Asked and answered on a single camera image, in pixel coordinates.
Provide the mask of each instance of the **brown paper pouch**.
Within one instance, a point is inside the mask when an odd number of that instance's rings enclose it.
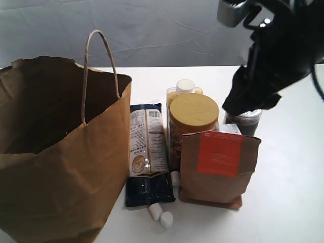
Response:
[[[237,208],[255,170],[260,142],[254,137],[219,132],[184,135],[180,199]]]
[[[96,32],[114,73],[88,70]],[[19,243],[91,243],[128,175],[131,78],[95,30],[84,68],[21,59],[0,84],[0,228]]]

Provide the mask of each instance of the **yellow jar lid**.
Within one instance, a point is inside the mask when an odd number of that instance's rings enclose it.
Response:
[[[170,118],[179,129],[188,133],[212,129],[218,121],[219,108],[216,102],[206,95],[180,95],[171,103]]]

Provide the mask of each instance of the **orange label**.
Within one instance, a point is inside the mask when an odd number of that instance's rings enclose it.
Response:
[[[198,172],[236,177],[243,136],[208,131],[201,134]]]

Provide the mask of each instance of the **jar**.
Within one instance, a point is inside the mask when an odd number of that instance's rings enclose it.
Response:
[[[194,82],[189,79],[182,79],[177,82],[177,85],[172,88],[167,89],[167,148],[169,148],[169,140],[170,140],[170,105],[175,98],[184,94],[202,94],[203,90],[199,87],[196,87]]]
[[[254,136],[262,110],[248,111],[238,116],[225,114],[224,124],[236,124],[242,135]]]
[[[218,131],[218,116],[218,105],[208,96],[187,94],[173,100],[170,106],[168,142],[171,171],[180,170],[182,135],[208,130]]]

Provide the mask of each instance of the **white tabletop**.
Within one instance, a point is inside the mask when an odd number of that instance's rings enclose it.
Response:
[[[222,105],[236,66],[118,68],[132,77],[132,104],[159,100],[180,79],[191,79]],[[324,66],[317,67],[324,79]],[[147,209],[126,211],[123,190],[95,243],[324,242],[324,103],[310,77],[281,92],[263,113],[256,136],[262,139],[255,173],[238,211],[179,201],[162,205],[174,225],[165,230]],[[0,232],[1,243],[13,243]]]

